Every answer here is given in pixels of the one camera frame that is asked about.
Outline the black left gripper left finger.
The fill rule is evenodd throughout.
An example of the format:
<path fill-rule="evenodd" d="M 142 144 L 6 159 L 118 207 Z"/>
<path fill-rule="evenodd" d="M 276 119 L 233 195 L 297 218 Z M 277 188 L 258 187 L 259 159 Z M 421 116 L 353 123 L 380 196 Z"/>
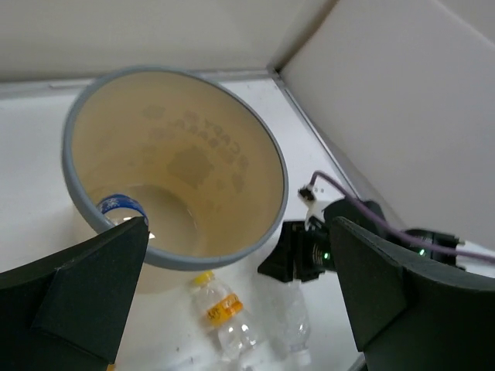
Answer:
<path fill-rule="evenodd" d="M 148 246 L 135 217 L 1 274 L 3 370 L 106 370 L 116 360 Z"/>

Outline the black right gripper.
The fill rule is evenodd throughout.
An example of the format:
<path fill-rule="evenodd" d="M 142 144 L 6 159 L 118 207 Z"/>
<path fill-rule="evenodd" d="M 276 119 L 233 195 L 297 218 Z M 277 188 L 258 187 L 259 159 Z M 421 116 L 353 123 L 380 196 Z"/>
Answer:
<path fill-rule="evenodd" d="M 288 250 L 276 247 L 258 266 L 259 274 L 288 283 L 314 281 L 326 272 L 336 273 L 330 243 L 331 221 L 345 213 L 346 200 L 316 200 L 306 207 L 303 220 L 288 223 Z"/>

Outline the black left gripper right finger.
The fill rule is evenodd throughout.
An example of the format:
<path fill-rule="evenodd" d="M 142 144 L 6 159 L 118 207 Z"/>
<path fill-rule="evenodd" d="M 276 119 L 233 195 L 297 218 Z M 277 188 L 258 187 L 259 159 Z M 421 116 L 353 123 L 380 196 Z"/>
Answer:
<path fill-rule="evenodd" d="M 494 280 L 389 243 L 344 218 L 331 251 L 369 370 L 492 370 Z"/>

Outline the clear unlabelled plastic bottle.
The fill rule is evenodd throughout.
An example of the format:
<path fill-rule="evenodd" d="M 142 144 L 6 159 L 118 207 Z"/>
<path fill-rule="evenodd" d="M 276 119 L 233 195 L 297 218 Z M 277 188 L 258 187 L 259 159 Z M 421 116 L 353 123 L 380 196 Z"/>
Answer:
<path fill-rule="evenodd" d="M 263 274 L 254 277 L 258 313 L 274 350 L 290 370 L 308 370 L 311 325 L 300 281 L 283 283 Z"/>

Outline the clear bottle dark blue label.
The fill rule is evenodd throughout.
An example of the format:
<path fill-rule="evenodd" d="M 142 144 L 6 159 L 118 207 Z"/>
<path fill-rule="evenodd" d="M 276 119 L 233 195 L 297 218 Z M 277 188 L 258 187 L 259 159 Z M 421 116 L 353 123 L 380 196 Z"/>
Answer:
<path fill-rule="evenodd" d="M 114 225 L 142 216 L 145 218 L 146 225 L 149 226 L 149 218 L 142 205 L 125 194 L 115 193 L 106 196 L 96 207 Z"/>

